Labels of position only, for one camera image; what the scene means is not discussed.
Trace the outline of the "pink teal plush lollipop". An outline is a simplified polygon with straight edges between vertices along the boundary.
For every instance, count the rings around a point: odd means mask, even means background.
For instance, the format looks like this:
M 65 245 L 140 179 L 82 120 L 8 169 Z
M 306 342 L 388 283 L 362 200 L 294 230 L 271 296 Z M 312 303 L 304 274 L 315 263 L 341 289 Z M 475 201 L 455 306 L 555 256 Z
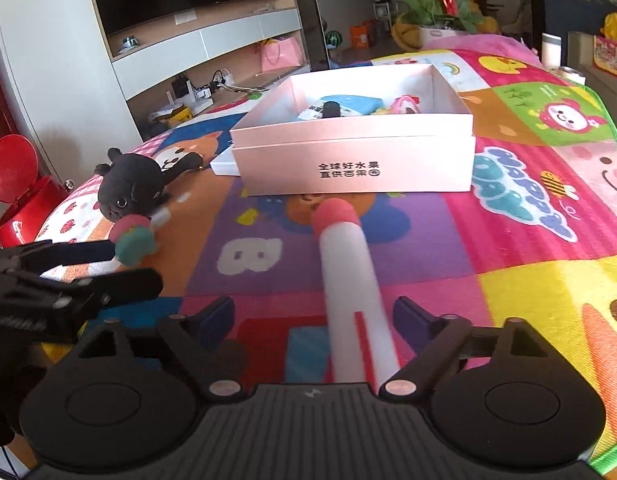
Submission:
M 115 222 L 108 234 L 115 258 L 126 268 L 138 268 L 147 258 L 162 252 L 158 231 L 172 218 L 167 207 L 153 214 L 129 214 Z

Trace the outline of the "white red foam rocket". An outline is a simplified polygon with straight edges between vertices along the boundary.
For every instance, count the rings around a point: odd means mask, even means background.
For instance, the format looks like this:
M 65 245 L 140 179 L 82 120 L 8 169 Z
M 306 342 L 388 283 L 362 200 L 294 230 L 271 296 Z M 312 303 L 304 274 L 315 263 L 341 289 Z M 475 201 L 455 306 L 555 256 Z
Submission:
M 371 252 L 353 206 L 324 200 L 312 216 L 318 238 L 336 382 L 374 391 L 400 368 Z

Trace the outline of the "yellow pink plush toy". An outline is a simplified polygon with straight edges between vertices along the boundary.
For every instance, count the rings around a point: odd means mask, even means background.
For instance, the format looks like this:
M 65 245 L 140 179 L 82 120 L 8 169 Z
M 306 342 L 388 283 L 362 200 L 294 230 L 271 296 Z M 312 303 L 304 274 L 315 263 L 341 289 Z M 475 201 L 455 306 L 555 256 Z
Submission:
M 400 96 L 388 107 L 378 107 L 374 115 L 408 115 L 419 114 L 420 99 L 418 96 Z

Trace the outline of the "blue white plush milk carton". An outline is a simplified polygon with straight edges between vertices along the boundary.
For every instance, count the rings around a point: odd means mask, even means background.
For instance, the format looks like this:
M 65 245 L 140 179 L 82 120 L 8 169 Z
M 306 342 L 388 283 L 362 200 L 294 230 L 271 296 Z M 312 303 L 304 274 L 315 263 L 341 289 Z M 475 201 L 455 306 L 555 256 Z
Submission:
M 382 99 L 372 96 L 350 96 L 349 94 L 324 96 L 322 99 L 310 102 L 296 120 L 366 116 L 377 112 L 382 106 Z

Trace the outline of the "red trash bin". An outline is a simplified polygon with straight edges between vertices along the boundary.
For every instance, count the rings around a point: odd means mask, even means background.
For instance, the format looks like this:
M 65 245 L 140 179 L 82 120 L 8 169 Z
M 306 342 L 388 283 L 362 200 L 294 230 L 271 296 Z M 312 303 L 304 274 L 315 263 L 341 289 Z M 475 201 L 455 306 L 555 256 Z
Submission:
M 0 138 L 0 203 L 8 205 L 0 217 L 2 247 L 35 240 L 44 222 L 68 195 L 56 177 L 39 172 L 36 149 L 25 136 Z

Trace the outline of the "black plush cat toy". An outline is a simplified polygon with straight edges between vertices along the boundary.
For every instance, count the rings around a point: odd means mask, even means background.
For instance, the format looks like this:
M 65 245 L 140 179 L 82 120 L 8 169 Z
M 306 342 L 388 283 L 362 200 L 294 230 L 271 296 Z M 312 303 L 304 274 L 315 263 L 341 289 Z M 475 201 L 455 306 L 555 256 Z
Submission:
M 168 200 L 165 189 L 178 177 L 203 166 L 203 157 L 188 153 L 171 167 L 163 169 L 154 159 L 136 153 L 108 151 L 109 164 L 99 164 L 94 174 L 102 177 L 98 188 L 98 206 L 112 223 L 131 214 L 149 217 Z

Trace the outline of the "colourful cartoon play mat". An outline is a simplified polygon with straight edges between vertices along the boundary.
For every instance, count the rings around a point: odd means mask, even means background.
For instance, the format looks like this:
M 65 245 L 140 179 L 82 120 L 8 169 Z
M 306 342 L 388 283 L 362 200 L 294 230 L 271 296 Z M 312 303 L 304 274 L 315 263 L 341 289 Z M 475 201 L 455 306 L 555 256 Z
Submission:
M 600 479 L 617 466 L 617 129 L 522 60 L 286 79 L 130 153 L 167 201 L 41 240 L 116 278 L 32 393 L 36 479 Z

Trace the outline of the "white tv cabinet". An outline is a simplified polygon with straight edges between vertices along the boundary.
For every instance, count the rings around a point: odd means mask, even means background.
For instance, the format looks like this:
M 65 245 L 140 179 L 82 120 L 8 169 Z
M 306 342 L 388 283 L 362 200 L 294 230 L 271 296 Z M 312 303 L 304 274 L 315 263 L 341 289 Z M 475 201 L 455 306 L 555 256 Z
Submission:
M 115 56 L 94 0 L 0 0 L 0 81 L 20 133 L 44 169 L 82 183 L 108 148 L 140 142 L 128 101 L 190 68 L 302 25 L 295 0 L 246 0 L 130 32 Z

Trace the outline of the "pink cardboard box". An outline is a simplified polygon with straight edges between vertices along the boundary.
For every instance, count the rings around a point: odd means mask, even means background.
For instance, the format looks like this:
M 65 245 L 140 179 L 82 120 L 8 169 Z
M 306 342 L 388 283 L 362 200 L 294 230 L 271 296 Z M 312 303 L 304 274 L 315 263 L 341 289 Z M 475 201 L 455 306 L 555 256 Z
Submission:
M 419 114 L 296 120 L 324 96 L 420 99 Z M 291 76 L 230 130 L 252 195 L 466 192 L 473 114 L 430 64 L 385 64 Z

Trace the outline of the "pink gift bag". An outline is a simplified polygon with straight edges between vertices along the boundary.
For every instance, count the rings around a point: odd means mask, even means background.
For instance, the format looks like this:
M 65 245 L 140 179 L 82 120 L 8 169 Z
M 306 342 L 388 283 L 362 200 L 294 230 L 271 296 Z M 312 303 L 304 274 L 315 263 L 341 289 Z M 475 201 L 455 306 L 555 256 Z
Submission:
M 301 44 L 295 37 L 264 40 L 260 46 L 260 56 L 263 73 L 297 68 L 305 64 Z

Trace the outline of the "yellow banana plush chair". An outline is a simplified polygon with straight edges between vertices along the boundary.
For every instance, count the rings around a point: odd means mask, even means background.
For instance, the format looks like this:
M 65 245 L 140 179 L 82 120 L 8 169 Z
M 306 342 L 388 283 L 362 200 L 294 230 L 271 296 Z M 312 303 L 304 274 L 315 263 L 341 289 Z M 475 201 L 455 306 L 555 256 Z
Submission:
M 405 52 L 413 52 L 423 47 L 423 29 L 413 11 L 400 14 L 391 27 L 395 43 Z

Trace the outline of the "white metal cup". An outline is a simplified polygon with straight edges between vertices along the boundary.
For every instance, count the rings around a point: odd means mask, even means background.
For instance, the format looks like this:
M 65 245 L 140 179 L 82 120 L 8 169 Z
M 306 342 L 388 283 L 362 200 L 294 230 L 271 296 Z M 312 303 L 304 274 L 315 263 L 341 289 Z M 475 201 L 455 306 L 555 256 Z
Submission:
M 542 34 L 541 61 L 548 70 L 557 70 L 563 65 L 563 38 L 557 35 Z

